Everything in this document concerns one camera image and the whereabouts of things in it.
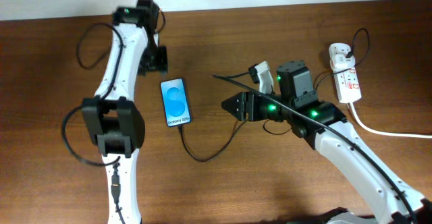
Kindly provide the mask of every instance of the power plug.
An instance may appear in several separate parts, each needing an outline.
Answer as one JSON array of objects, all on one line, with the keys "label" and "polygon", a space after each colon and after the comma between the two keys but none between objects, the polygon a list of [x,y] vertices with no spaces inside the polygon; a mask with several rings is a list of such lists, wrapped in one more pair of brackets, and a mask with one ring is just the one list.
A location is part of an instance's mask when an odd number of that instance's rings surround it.
[{"label": "power plug", "polygon": [[356,59],[354,56],[346,58],[350,51],[350,45],[343,43],[334,43],[329,47],[330,67],[333,73],[348,69],[346,72],[334,75],[337,97],[341,103],[353,103],[362,98],[356,68],[354,67]]}]

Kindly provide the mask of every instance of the extension cord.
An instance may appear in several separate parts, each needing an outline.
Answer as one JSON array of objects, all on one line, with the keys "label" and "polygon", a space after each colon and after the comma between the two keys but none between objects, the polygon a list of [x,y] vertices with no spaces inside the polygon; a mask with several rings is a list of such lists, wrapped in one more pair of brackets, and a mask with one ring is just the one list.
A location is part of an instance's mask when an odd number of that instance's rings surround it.
[{"label": "extension cord", "polygon": [[352,103],[362,98],[356,68],[354,67],[356,59],[354,56],[346,58],[350,51],[350,45],[343,43],[334,43],[329,47],[330,67],[333,73],[348,69],[334,75],[337,98],[341,103]]},{"label": "extension cord", "polygon": [[357,123],[366,131],[374,134],[380,134],[383,136],[397,136],[397,137],[411,137],[411,138],[425,138],[432,139],[432,136],[422,134],[403,134],[403,133],[391,133],[381,132],[378,130],[367,127],[357,115],[356,109],[354,108],[354,102],[361,99],[362,95],[360,92],[360,84],[358,82],[357,73],[355,69],[355,58],[346,58],[346,55],[350,51],[350,46],[343,43],[334,43],[329,47],[330,53],[330,67],[333,70],[335,77],[335,85],[337,90],[337,97],[339,102],[346,103],[349,110],[351,110]]}]

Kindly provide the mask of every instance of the green light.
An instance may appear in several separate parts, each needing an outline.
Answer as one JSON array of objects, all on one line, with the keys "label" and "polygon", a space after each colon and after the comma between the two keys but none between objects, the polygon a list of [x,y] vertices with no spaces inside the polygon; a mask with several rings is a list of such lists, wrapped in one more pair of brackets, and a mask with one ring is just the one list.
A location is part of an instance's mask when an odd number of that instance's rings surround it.
[{"label": "green light", "polygon": [[276,110],[276,105],[269,105],[269,110],[270,111]]},{"label": "green light", "polygon": [[310,112],[310,116],[311,116],[311,117],[316,117],[316,116],[318,116],[318,112],[316,112],[316,111],[311,111],[311,112]]}]

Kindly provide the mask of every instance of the phone screen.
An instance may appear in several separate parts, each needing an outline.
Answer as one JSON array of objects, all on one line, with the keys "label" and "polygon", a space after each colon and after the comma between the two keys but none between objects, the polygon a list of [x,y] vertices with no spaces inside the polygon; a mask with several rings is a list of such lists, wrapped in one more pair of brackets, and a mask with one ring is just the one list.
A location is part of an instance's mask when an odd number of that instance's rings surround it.
[{"label": "phone screen", "polygon": [[168,126],[189,123],[191,118],[183,79],[162,82],[161,91]]}]

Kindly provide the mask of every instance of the brown wooden surface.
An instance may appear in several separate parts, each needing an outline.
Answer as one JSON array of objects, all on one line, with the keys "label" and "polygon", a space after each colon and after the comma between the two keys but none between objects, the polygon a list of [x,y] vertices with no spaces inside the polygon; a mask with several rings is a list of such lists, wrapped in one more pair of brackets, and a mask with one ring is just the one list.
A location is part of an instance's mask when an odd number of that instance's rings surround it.
[{"label": "brown wooden surface", "polygon": [[[210,155],[235,122],[220,103],[241,89],[212,74],[237,74],[263,60],[274,73],[281,63],[303,59],[315,78],[329,69],[329,44],[350,43],[363,26],[372,50],[358,68],[360,118],[379,130],[431,133],[431,8],[432,0],[399,0],[167,13],[161,42],[168,49],[169,77],[185,78],[188,85],[194,116],[185,126],[190,147],[201,157]],[[109,20],[0,22],[0,223],[106,223],[105,172],[68,154],[60,124],[82,98],[93,96],[105,70],[104,63],[92,71],[79,68],[76,42],[89,24]],[[365,51],[363,38],[359,35],[359,53]],[[96,31],[84,44],[83,58],[91,62],[109,39],[106,30]],[[339,206],[371,214],[344,176],[304,140],[269,135],[261,122],[247,123],[215,161],[194,162],[177,129],[166,126],[162,80],[155,73],[136,82],[136,105],[146,121],[137,166],[143,223],[249,223]],[[337,102],[332,80],[319,95],[347,114],[396,174],[432,198],[430,140],[364,131]],[[78,152],[100,160],[81,116],[71,120],[68,135]]]}]

